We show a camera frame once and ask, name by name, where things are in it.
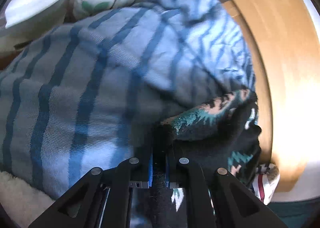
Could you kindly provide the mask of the white patterned pillow red stripe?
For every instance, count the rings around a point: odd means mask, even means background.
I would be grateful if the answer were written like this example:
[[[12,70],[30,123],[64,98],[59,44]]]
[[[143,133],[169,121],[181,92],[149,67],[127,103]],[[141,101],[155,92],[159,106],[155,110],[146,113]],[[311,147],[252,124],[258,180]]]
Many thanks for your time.
[[[279,181],[280,172],[275,164],[260,164],[256,168],[251,190],[264,205],[268,205]]]

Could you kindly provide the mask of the dark green curtain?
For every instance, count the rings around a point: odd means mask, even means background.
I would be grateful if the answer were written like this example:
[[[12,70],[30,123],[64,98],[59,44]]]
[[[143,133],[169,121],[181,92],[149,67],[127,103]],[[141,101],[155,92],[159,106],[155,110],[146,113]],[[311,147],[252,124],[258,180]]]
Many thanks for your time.
[[[288,227],[303,227],[319,212],[319,198],[306,201],[272,202],[268,208]]]

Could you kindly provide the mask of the white fluffy blanket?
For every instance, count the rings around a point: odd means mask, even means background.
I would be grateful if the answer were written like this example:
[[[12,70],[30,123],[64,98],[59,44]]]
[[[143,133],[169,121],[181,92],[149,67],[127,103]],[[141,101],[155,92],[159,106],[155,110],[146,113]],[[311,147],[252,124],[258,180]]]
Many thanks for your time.
[[[19,227],[28,227],[54,202],[24,180],[1,172],[1,205]]]

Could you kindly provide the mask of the blue striped blanket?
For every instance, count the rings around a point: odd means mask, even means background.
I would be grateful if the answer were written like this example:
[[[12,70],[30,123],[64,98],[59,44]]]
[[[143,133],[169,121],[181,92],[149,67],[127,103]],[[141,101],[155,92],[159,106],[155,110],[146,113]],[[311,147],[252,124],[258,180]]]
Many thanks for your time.
[[[158,122],[254,88],[219,0],[141,0],[66,23],[1,71],[1,170],[56,199],[131,157]]]

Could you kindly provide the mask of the wooden headboard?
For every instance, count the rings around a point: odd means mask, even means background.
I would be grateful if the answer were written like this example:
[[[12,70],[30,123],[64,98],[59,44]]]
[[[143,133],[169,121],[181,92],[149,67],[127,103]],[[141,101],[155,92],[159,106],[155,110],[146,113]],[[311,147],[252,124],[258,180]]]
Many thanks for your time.
[[[230,0],[252,53],[261,160],[280,171],[289,192],[316,159],[319,143],[319,14],[310,0]]]

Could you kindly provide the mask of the black patterned knit sweater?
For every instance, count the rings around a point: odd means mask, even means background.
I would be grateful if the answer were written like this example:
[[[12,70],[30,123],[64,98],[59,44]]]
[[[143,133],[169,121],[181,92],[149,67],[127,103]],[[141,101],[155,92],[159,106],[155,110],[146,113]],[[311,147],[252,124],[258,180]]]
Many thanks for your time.
[[[153,131],[152,185],[133,196],[131,227],[186,227],[186,193],[165,184],[166,157],[197,162],[208,185],[223,167],[249,187],[261,149],[258,137],[257,95],[242,89],[214,98],[177,116]]]

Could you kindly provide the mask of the white plastic storage box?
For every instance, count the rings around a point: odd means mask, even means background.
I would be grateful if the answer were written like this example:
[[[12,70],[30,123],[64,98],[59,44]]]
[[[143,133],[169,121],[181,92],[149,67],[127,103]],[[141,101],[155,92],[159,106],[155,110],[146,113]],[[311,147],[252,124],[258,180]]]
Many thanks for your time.
[[[1,38],[36,39],[64,22],[68,0],[9,0],[1,15]]]

